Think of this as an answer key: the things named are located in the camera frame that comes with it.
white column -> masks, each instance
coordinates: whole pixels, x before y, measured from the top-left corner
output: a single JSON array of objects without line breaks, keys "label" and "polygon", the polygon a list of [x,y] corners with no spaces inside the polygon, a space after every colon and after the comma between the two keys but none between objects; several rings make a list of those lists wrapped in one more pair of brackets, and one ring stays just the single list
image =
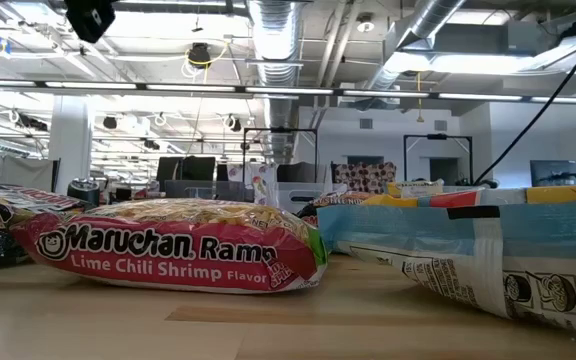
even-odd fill
[{"label": "white column", "polygon": [[55,96],[48,158],[59,160],[55,192],[66,194],[75,178],[90,174],[95,111],[85,97]]}]

window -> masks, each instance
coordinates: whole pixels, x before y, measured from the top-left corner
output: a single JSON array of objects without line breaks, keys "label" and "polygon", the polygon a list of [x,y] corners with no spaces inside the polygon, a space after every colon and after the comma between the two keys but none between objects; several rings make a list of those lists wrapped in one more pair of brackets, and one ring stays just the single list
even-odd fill
[{"label": "window", "polygon": [[348,165],[381,165],[384,163],[383,156],[348,156]]}]

desk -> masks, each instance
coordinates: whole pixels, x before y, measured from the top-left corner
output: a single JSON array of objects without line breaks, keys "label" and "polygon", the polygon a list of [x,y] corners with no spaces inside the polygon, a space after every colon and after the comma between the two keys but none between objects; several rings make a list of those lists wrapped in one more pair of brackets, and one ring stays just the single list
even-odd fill
[{"label": "desk", "polygon": [[576,334],[444,299],[334,256],[316,289],[219,295],[0,269],[0,359],[576,359]]}]

computer monitor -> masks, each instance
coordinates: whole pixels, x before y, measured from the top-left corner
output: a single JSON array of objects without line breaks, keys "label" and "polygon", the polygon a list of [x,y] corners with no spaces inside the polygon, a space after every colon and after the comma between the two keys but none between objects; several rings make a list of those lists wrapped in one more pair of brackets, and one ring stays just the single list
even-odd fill
[{"label": "computer monitor", "polygon": [[532,186],[575,185],[576,162],[569,160],[531,160]]}]

plastic bag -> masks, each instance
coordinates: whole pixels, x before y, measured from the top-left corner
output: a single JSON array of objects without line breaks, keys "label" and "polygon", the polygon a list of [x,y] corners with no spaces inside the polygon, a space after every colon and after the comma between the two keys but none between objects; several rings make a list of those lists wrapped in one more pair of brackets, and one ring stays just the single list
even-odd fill
[{"label": "plastic bag", "polygon": [[11,225],[37,213],[83,211],[91,204],[67,196],[18,186],[0,186],[0,265],[13,265],[28,256],[9,232]]},{"label": "plastic bag", "polygon": [[42,214],[13,232],[37,262],[124,286],[277,292],[318,285],[327,264],[315,228],[247,203],[125,202],[65,218]]},{"label": "plastic bag", "polygon": [[337,206],[326,243],[493,314],[576,330],[576,202],[451,209]]},{"label": "plastic bag", "polygon": [[296,215],[305,222],[317,226],[317,209],[326,206],[361,204],[364,200],[367,200],[372,196],[375,195],[357,191],[332,192],[311,201]]}]

